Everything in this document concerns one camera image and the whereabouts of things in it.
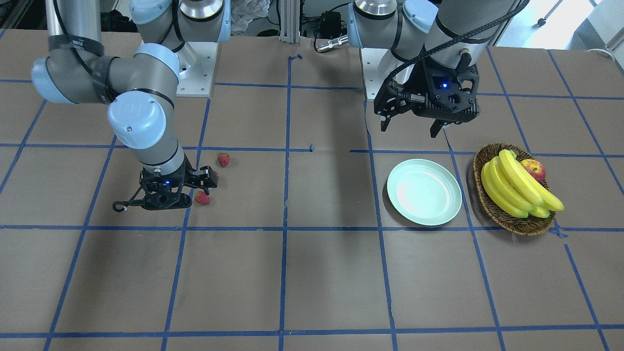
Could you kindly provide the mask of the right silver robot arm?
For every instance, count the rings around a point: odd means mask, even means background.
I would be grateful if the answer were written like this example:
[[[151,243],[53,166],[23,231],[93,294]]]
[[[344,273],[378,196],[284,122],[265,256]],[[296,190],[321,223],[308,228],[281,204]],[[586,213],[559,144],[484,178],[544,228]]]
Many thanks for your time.
[[[229,0],[132,0],[142,44],[131,58],[105,55],[97,0],[48,0],[49,56],[31,71],[38,93],[53,103],[101,103],[116,137],[142,164],[139,191],[114,211],[185,209],[184,187],[209,194],[218,174],[195,169],[173,127],[175,100],[191,78],[209,78],[192,42],[225,42],[231,34]]]

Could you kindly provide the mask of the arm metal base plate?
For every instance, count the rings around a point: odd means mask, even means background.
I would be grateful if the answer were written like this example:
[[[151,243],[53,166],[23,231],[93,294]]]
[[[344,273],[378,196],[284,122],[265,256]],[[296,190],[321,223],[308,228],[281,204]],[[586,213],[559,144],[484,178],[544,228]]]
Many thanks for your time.
[[[176,54],[180,61],[178,97],[209,98],[219,44],[187,42]]]
[[[382,82],[393,69],[394,58],[390,49],[366,47],[360,49],[360,56],[366,100],[373,102]]]

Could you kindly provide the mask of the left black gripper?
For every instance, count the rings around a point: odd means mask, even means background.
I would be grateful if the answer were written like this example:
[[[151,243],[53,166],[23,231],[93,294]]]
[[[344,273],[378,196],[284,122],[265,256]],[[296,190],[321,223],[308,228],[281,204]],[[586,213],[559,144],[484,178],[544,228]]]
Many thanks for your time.
[[[446,67],[432,58],[421,60],[413,65],[406,82],[393,78],[377,93],[373,108],[379,114],[381,132],[387,131],[394,116],[408,111],[435,119],[429,129],[431,138],[448,122],[470,122],[481,113],[476,96],[479,78],[475,64]]]

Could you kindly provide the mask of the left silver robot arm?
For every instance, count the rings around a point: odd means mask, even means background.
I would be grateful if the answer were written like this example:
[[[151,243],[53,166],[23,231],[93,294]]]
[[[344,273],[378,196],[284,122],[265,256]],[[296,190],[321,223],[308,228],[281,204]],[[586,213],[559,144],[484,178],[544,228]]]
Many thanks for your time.
[[[477,118],[477,60],[497,29],[527,5],[526,0],[351,2],[350,45],[387,51],[373,100],[381,131],[407,112],[433,120],[432,138],[445,126]]]

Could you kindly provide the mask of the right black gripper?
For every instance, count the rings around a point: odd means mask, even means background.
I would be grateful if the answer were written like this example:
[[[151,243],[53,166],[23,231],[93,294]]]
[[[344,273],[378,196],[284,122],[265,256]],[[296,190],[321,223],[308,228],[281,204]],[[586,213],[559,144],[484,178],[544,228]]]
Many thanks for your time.
[[[189,208],[192,199],[183,192],[183,188],[200,189],[209,195],[210,189],[218,186],[214,183],[214,172],[209,166],[198,170],[192,166],[180,166],[167,175],[143,171],[139,183],[145,196],[139,200],[139,206],[148,211]]]

